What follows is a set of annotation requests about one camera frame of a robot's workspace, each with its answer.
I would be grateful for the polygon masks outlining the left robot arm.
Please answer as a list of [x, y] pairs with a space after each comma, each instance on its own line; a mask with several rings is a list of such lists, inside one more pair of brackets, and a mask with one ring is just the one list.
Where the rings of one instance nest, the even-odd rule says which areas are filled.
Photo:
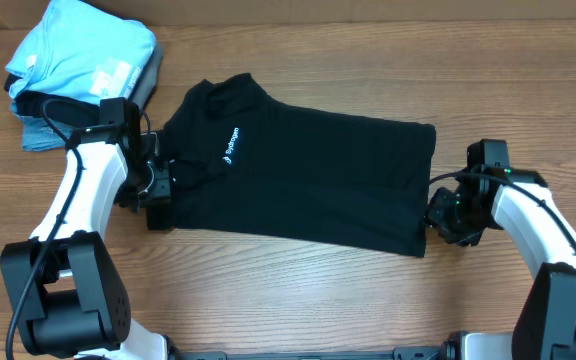
[[100, 103], [99, 122], [65, 139], [67, 167], [28, 240], [6, 245], [0, 269], [13, 310], [5, 355], [21, 339], [32, 355], [65, 359], [177, 359], [165, 335], [131, 315], [104, 243], [113, 206], [134, 212], [169, 203], [168, 166], [146, 115], [123, 97]]

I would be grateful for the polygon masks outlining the black polo shirt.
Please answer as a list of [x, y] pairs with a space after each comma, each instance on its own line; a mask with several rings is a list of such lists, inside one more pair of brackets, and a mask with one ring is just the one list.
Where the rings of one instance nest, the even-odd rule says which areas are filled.
[[245, 73], [195, 85], [159, 137], [171, 201], [148, 210], [152, 230], [425, 253], [430, 124], [287, 105]]

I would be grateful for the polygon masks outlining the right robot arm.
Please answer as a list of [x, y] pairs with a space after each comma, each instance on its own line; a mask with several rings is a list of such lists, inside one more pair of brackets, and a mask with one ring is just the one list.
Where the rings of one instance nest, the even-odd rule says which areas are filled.
[[475, 246], [487, 229], [505, 231], [533, 277], [510, 333], [458, 332], [439, 359], [576, 359], [576, 232], [557, 209], [542, 176], [512, 167], [503, 140], [467, 149], [467, 165], [451, 173], [455, 190], [439, 188], [425, 221], [448, 244]]

